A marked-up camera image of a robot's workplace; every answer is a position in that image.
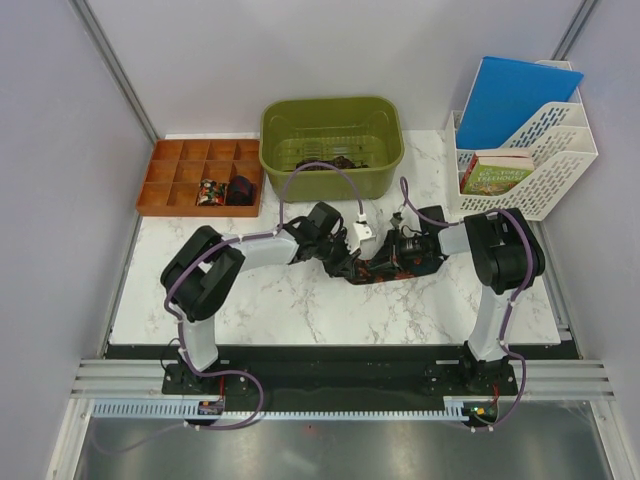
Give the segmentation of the black orange floral tie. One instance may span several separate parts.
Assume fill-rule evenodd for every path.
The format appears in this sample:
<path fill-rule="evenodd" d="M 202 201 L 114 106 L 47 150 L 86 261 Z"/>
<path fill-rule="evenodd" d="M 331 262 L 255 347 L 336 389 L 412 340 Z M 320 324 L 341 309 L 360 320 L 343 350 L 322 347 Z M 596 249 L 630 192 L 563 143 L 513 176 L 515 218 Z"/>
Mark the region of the black orange floral tie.
<path fill-rule="evenodd" d="M 352 285 L 369 285 L 406 280 L 435 274 L 444 264 L 442 257 L 420 257 L 394 264 L 385 261 L 376 264 L 373 260 L 357 260 L 352 273 L 345 277 Z"/>

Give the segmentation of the orange compartment tray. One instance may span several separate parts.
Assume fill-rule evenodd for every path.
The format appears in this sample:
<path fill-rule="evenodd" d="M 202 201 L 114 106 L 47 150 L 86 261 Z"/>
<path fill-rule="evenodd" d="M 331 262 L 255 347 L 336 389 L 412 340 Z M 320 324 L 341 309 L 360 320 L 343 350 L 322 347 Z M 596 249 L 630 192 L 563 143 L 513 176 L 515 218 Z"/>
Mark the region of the orange compartment tray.
<path fill-rule="evenodd" d="M 196 205 L 203 179 L 228 184 L 235 175 L 255 185 L 252 206 Z M 154 146 L 136 209 L 142 216 L 252 218 L 259 214 L 263 183 L 257 139 L 163 139 Z"/>

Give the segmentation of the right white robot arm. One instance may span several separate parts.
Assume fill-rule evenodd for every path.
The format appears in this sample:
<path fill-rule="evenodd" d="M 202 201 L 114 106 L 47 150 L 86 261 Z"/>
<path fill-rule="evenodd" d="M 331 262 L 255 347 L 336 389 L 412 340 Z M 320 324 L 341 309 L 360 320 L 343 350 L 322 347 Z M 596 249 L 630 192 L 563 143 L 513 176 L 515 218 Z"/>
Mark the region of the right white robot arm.
<path fill-rule="evenodd" d="M 446 394 L 514 394 L 509 329 L 516 300 L 545 270 L 538 241 L 516 208 L 470 215 L 458 224 L 446 223 L 440 206 L 422 208 L 418 217 L 421 230 L 408 236 L 401 215 L 393 215 L 378 252 L 390 277 L 431 275 L 448 258 L 468 253 L 482 285 L 477 319 L 458 361 L 428 363 L 429 386 Z"/>

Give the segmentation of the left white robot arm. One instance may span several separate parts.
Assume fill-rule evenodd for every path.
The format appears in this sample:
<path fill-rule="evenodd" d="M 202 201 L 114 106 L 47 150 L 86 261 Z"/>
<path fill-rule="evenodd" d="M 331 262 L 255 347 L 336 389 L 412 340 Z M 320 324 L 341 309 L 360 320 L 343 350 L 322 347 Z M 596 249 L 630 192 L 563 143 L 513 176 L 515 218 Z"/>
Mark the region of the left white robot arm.
<path fill-rule="evenodd" d="M 370 263 L 361 254 L 371 236 L 364 214 L 346 226 L 343 215 L 325 202 L 272 231 L 226 236 L 211 226 L 198 228 L 160 275 L 164 308 L 178 322 L 177 360 L 164 369 L 163 393 L 226 393 L 232 377 L 251 381 L 286 360 L 278 347 L 218 346 L 215 316 L 239 276 L 317 260 L 329 277 L 358 284 L 370 276 Z"/>

